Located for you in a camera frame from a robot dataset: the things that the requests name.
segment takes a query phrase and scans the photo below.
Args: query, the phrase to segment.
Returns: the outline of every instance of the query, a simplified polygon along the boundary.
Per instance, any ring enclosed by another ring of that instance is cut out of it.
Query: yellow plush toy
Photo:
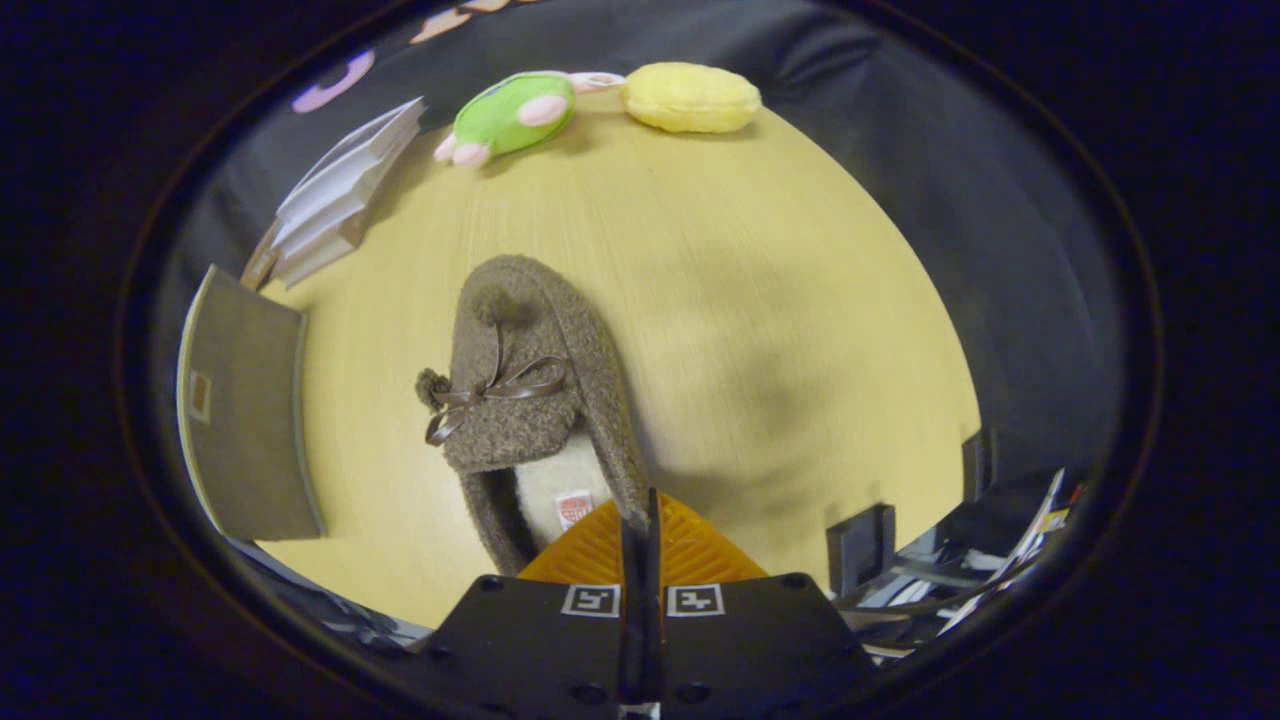
[[[667,132],[733,132],[760,109],[760,91],[745,77],[692,63],[653,63],[627,76],[622,105]]]

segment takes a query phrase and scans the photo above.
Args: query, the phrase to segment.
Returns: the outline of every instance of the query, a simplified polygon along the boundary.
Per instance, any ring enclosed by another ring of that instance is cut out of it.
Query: pink plush ear
[[[614,73],[570,73],[568,79],[579,95],[600,92],[627,82],[627,78]]]
[[[489,147],[479,142],[466,142],[453,151],[453,164],[463,168],[479,168],[489,159]]]
[[[435,149],[435,159],[440,163],[448,160],[453,156],[453,149],[458,146],[458,136],[449,133],[449,137],[444,138],[444,142]]]
[[[568,109],[568,100],[558,95],[543,95],[534,97],[516,111],[516,118],[525,127],[540,127],[554,123],[564,115]]]

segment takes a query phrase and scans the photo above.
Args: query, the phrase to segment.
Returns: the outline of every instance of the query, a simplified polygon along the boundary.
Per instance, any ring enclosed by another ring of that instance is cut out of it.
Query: screw hole
[[[689,705],[704,702],[710,694],[712,689],[703,683],[685,683],[676,688],[676,698]]]
[[[604,692],[604,688],[600,685],[579,685],[570,691],[570,693],[573,696],[573,700],[582,705],[600,705],[609,700],[609,693]]]

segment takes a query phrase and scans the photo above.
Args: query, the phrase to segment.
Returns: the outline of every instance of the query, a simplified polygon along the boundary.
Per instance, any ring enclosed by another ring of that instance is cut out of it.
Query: stuffed toy
[[[489,158],[553,137],[573,114],[580,94],[622,85],[612,73],[517,73],[462,106],[453,132],[435,149],[435,159],[477,168]]]
[[[733,132],[760,109],[760,91],[745,77],[691,63],[653,63],[627,76],[622,105],[667,132]]]

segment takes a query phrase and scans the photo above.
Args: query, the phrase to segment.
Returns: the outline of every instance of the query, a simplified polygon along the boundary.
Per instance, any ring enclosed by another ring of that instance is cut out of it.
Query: slipper pom-pom
[[[424,405],[431,409],[433,413],[439,413],[444,407],[444,404],[436,400],[435,393],[449,392],[452,384],[449,378],[436,373],[435,370],[428,368],[417,374],[417,383],[415,383],[415,389],[417,389],[417,398],[422,401]]]

